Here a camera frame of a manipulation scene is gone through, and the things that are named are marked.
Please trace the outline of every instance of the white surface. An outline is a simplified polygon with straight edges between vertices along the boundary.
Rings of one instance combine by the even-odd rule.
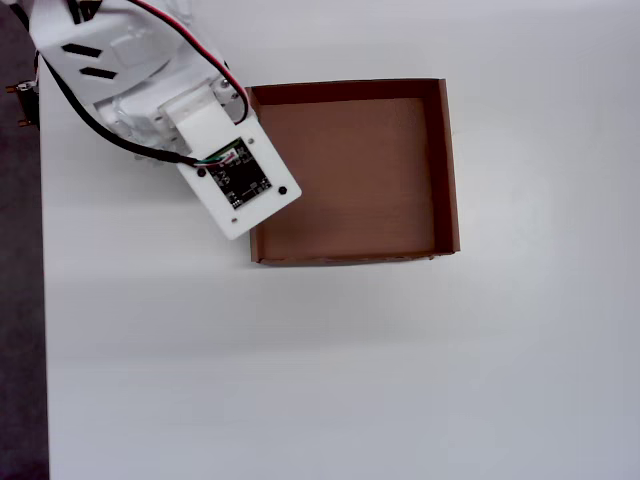
[[[632,2],[196,9],[246,85],[446,77],[462,252],[254,267],[46,77],[53,479],[638,478]]]

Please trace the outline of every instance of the brown box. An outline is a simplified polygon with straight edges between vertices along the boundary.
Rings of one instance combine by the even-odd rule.
[[[300,199],[252,230],[254,262],[358,263],[460,250],[444,80],[273,85],[252,95],[302,188]]]

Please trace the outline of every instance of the dark floor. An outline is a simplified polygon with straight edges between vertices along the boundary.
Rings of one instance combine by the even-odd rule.
[[[6,85],[33,79],[27,32],[0,4],[0,480],[47,479],[40,138]]]

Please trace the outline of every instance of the wire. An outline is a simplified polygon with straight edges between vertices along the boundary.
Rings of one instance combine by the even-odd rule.
[[[218,70],[222,74],[222,76],[229,82],[229,84],[234,88],[234,90],[242,98],[242,102],[244,103],[244,112],[242,114],[242,118],[237,122],[235,122],[235,124],[237,125],[243,122],[249,115],[249,96],[247,95],[246,90],[242,88],[242,85],[240,85],[238,81],[233,77],[233,75],[231,75],[229,70],[227,70],[227,68],[222,63],[220,63],[220,61],[217,58],[211,55],[202,45],[200,45],[200,43],[195,39],[195,37],[191,35],[189,30],[183,27],[173,17],[163,12],[162,10],[157,9],[146,2],[143,2],[142,0],[127,0],[127,1],[129,3],[133,3],[134,5],[137,5],[138,7],[147,11],[154,17],[159,18],[164,23],[166,23],[171,28],[173,28],[176,32],[178,32],[182,36],[182,38],[184,38],[187,41],[187,43],[189,43],[189,45],[191,45],[200,55],[202,55],[211,65],[213,65],[216,68],[216,70]]]
[[[75,110],[78,116],[82,120],[84,120],[84,122],[91,129],[93,129],[93,131],[95,131],[98,135],[100,135],[105,140],[129,152],[132,152],[138,155],[143,155],[145,157],[154,158],[156,160],[160,160],[161,162],[184,163],[191,167],[193,167],[198,162],[198,160],[195,158],[185,157],[184,155],[180,155],[179,153],[169,152],[167,150],[157,150],[155,148],[145,147],[144,145],[139,145],[137,143],[130,142],[128,140],[125,140],[122,137],[119,137],[118,135],[113,133],[111,130],[105,128],[100,122],[98,122],[95,118],[93,118],[89,112],[87,112],[84,106],[73,94],[73,92],[71,91],[71,88],[69,88],[69,85],[67,85],[65,81],[62,79],[62,77],[58,75],[58,72],[56,72],[53,69],[51,64],[47,62],[46,59],[44,59],[44,61],[49,67],[49,70],[51,71],[51,75],[53,76],[54,80],[60,87],[60,90],[62,90],[62,94],[65,96],[65,98],[67,99],[71,107]]]
[[[203,160],[198,160],[195,164],[196,167],[219,167],[221,165],[225,165],[232,160],[235,160],[238,157],[231,157],[222,160],[216,160],[216,156],[212,155],[211,157],[205,158]]]

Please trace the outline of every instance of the electronic component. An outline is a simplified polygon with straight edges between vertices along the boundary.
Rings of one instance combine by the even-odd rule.
[[[269,179],[241,138],[211,155],[206,162],[213,163],[207,169],[234,209],[271,188]]]
[[[40,97],[35,81],[18,83],[6,87],[7,93],[15,93],[24,113],[24,119],[18,121],[21,127],[35,125],[40,128]]]

